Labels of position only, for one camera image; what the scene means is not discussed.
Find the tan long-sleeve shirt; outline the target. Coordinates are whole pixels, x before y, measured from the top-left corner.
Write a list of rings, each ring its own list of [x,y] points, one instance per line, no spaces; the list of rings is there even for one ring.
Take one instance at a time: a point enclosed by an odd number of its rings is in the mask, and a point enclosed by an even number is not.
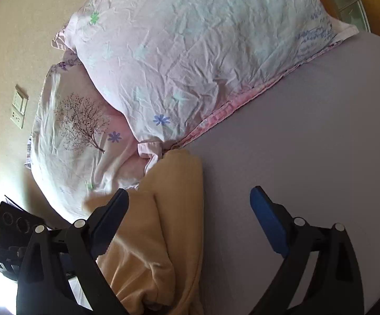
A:
[[[204,186],[200,158],[168,151],[128,190],[129,208],[97,265],[130,314],[203,314]]]

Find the left floral pink pillow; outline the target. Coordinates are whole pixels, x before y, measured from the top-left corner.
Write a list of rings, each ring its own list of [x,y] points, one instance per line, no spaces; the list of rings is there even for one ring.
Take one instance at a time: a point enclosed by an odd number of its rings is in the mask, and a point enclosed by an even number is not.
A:
[[[88,216],[86,203],[138,187],[148,163],[124,115],[105,101],[71,50],[45,77],[28,158],[50,206],[70,223]]]

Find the floral pink pillow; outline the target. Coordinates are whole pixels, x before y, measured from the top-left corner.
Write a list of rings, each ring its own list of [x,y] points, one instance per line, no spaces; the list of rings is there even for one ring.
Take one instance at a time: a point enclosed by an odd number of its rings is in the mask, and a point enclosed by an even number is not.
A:
[[[88,216],[86,203],[138,187],[148,163],[124,115],[105,101],[71,50],[45,77],[28,158],[50,206],[70,223]]]
[[[183,146],[356,35],[320,0],[87,0],[56,34],[140,143]]]

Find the lavender bed sheet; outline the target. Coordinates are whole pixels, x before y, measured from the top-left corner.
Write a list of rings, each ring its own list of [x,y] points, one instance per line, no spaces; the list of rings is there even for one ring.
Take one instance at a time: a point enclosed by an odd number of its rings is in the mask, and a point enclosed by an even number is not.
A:
[[[359,33],[306,63],[188,144],[146,181],[184,199],[204,177],[206,314],[248,314],[282,262],[250,206],[260,186],[310,225],[342,224],[354,247],[364,309],[380,314],[380,37]]]

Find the right floral pink pillow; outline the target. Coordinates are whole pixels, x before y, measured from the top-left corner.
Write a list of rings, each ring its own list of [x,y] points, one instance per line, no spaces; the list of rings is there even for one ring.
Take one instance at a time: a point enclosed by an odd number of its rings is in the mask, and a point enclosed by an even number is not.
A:
[[[56,34],[140,143],[183,146],[356,35],[320,0],[87,0]]]

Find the white wall switch socket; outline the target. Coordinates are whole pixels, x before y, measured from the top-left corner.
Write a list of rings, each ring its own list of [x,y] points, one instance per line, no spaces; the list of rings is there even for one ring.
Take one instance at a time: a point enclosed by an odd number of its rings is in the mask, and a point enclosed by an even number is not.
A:
[[[26,108],[28,104],[28,95],[23,92],[19,85],[15,86],[13,99],[11,103],[10,120],[19,128],[23,129]]]

